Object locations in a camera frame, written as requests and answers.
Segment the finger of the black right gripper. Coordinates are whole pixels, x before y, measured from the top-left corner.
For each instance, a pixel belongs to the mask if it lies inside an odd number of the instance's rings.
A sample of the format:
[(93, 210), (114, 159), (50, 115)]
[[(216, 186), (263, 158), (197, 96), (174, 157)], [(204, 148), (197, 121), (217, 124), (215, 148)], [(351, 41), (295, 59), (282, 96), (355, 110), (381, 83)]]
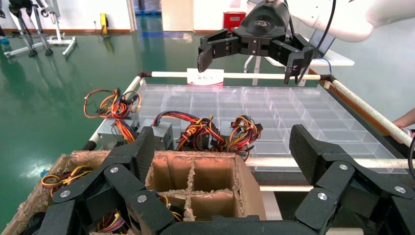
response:
[(311, 63), (314, 47), (301, 35), (294, 34), (286, 41), (272, 40), (272, 59), (284, 65), (284, 84), (288, 84), (291, 77), (298, 83), (298, 77)]
[(227, 29), (221, 29), (202, 37), (198, 47), (198, 72), (205, 72), (213, 59), (238, 54), (240, 47), (240, 38)]

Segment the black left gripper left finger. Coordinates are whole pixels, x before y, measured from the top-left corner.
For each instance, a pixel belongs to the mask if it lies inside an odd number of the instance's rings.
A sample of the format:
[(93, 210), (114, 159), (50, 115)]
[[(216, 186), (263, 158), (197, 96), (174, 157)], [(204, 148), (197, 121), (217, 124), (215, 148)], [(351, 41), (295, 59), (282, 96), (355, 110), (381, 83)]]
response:
[(144, 184), (154, 155), (153, 129), (145, 127), (133, 143), (115, 147), (99, 168), (54, 194), (39, 234), (88, 235), (117, 210), (134, 233), (159, 235), (174, 217)]

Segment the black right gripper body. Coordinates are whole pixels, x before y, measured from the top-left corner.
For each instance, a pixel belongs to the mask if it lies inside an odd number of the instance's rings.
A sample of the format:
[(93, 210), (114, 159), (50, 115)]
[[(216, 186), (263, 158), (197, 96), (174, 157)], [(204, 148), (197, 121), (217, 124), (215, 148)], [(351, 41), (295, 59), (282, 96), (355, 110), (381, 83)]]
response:
[(286, 41), (290, 13), (282, 0), (263, 0), (232, 33), (231, 53), (289, 55), (294, 48)]

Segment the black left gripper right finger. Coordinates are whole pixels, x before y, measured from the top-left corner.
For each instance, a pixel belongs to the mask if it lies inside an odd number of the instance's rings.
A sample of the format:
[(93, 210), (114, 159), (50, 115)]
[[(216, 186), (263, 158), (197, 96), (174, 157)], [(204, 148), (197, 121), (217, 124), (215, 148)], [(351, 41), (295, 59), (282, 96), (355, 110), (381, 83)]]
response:
[(415, 232), (415, 192), (387, 174), (358, 164), (339, 145), (315, 139), (301, 124), (291, 129), (289, 148), (312, 190), (295, 219), (325, 234), (342, 209), (378, 235)]

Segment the person hand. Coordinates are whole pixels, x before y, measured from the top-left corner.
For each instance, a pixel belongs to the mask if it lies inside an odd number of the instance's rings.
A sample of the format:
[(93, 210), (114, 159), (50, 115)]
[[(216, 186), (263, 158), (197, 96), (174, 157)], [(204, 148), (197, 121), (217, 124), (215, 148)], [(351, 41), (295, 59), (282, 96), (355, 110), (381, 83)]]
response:
[[(405, 126), (399, 124), (397, 121), (394, 121), (393, 123), (397, 127), (399, 127), (406, 135), (410, 136), (411, 138), (413, 138), (415, 136), (415, 130), (414, 129), (409, 129), (408, 127), (405, 127)], [(394, 136), (394, 135), (391, 135), (391, 136), (396, 142), (398, 142), (399, 144), (403, 144), (403, 142), (400, 139), (398, 139), (396, 136)]]

